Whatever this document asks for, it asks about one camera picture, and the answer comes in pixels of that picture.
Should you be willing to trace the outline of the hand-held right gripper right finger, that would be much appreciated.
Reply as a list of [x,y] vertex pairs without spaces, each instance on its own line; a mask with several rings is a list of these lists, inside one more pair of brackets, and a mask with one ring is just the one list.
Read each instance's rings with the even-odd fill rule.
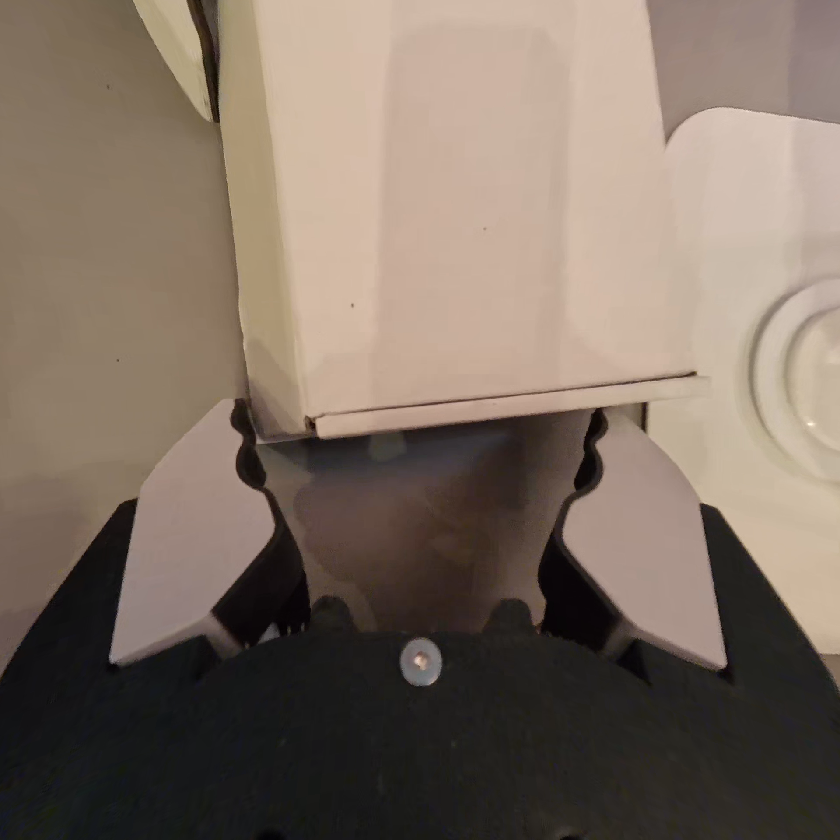
[[623,413],[597,409],[538,571],[541,633],[612,660],[637,642],[728,666],[700,501]]

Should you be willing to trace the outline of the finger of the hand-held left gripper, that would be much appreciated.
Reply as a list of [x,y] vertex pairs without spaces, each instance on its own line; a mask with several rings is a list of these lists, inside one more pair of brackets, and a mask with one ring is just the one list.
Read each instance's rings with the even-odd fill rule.
[[217,123],[217,45],[200,1],[134,1],[147,33],[194,109]]

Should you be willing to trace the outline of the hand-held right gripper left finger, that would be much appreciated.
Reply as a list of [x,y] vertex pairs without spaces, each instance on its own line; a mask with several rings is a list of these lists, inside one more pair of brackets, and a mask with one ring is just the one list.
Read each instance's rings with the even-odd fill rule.
[[115,618],[117,666],[198,637],[228,658],[308,627],[301,552],[244,399],[216,404],[143,483]]

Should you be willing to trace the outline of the white cardboard box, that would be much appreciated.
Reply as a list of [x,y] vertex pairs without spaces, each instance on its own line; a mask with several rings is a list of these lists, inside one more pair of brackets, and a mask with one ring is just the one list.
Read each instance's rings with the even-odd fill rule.
[[646,2],[219,2],[268,443],[702,392]]

